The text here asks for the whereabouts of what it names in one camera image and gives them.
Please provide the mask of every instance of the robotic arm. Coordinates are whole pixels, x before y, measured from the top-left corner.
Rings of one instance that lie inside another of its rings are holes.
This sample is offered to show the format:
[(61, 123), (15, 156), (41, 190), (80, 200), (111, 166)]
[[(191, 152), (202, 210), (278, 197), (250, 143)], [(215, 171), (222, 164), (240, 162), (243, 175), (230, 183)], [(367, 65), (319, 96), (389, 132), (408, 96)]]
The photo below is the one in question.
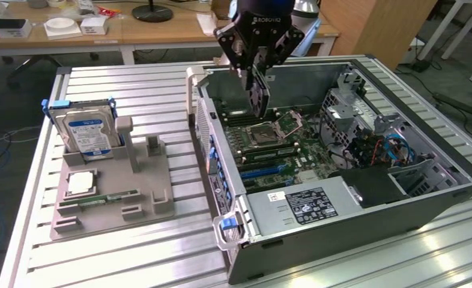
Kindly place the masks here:
[(220, 48), (239, 72), (257, 117), (266, 114), (266, 70), (281, 65), (303, 40), (293, 26), (294, 0), (238, 0), (232, 22), (215, 31)]

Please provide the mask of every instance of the blue pcie slot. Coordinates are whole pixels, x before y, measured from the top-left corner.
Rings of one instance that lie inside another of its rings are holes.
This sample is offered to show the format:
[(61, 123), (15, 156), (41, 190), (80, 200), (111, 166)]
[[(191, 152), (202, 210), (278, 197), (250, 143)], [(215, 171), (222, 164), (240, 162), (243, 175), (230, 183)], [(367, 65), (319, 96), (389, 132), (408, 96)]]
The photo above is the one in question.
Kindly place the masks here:
[(255, 178), (255, 177), (261, 177), (261, 176), (278, 174), (278, 173), (282, 172), (283, 167), (285, 167), (285, 165), (281, 165), (281, 166), (277, 166), (277, 167), (259, 169), (259, 170), (250, 171), (250, 172), (243, 172), (243, 173), (240, 173), (240, 178), (242, 179), (250, 179), (250, 178)]

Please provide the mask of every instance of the slotted aluminum surface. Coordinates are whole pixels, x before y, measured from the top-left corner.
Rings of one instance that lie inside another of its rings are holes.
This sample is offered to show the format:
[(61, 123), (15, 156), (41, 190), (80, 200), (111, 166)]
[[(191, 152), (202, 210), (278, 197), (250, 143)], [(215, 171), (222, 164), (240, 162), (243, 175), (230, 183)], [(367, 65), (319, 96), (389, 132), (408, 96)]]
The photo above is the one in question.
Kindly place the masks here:
[[(358, 60), (472, 162), (466, 135), (376, 60), (363, 56)], [(184, 112), (184, 71), (204, 64), (210, 62), (73, 68), (71, 74), (57, 76), (55, 98), (112, 96), (119, 114), (133, 118), (135, 141), (143, 141), (146, 134), (162, 135), (176, 215), (156, 224), (52, 242), (49, 223), (63, 142), (47, 121), (48, 133), (43, 132), (39, 142), (41, 154), (35, 156), (0, 287), (228, 287)], [(366, 88), (374, 106), (382, 113), (393, 112), (378, 93)], [(452, 285), (472, 287), (472, 199), (414, 232), (235, 287)]]

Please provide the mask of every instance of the chair wheel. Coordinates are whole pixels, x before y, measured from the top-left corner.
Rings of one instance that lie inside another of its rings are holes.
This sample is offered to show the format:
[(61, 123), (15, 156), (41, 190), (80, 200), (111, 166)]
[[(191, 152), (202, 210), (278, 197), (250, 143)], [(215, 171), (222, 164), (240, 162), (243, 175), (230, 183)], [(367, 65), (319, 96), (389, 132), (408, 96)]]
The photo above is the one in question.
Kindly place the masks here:
[(93, 61), (99, 60), (100, 59), (99, 54), (97, 53), (89, 53), (89, 59), (93, 60)]
[(13, 63), (13, 57), (2, 56), (2, 62), (4, 62), (4, 64), (12, 64)]
[(8, 82), (8, 88), (10, 90), (17, 90), (20, 89), (20, 83), (19, 82)]

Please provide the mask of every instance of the motherboard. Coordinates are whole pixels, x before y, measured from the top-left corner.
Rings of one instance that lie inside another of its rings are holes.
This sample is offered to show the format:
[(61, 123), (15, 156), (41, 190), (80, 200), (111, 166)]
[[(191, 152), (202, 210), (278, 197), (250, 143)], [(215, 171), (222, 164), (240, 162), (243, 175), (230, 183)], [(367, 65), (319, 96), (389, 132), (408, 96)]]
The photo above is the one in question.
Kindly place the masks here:
[(309, 123), (310, 115), (277, 112), (274, 119), (235, 115), (224, 135), (247, 193), (326, 179), (337, 164)]

